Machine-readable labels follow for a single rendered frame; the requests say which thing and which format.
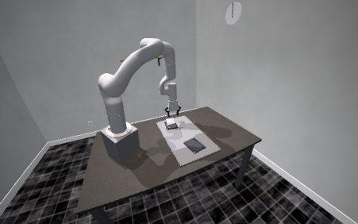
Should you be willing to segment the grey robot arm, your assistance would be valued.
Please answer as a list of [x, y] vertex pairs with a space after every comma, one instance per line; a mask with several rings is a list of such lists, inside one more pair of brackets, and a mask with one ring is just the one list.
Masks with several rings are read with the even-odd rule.
[[[109, 137], [119, 138], [131, 131], [131, 125], [125, 122], [125, 112], [121, 95], [127, 88], [133, 74], [145, 63], [158, 56], [164, 56], [166, 76], [160, 82], [160, 93], [168, 95], [169, 101], [177, 100], [176, 83], [164, 84], [176, 77], [175, 50], [169, 43], [159, 39], [145, 38], [140, 43], [141, 49], [131, 54], [120, 66], [115, 75], [103, 74], [98, 80], [98, 87], [106, 107]], [[120, 96], [120, 97], [119, 97]], [[110, 130], [109, 130], [110, 129]]]

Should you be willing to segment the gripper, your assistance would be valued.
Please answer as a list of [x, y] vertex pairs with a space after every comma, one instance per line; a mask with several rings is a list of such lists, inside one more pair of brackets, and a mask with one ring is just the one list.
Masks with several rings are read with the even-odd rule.
[[[175, 100], [175, 101], [168, 101], [168, 103], [167, 103], [167, 108], [164, 109], [164, 110], [167, 112], [168, 117], [170, 117], [169, 112], [170, 112], [170, 111], [176, 111], [176, 110], [177, 110], [177, 111], [176, 111], [177, 116], [179, 116], [179, 111], [180, 111], [180, 109], [181, 109], [181, 107], [178, 106], [178, 101]], [[168, 110], [168, 111], [167, 111], [167, 110]]]

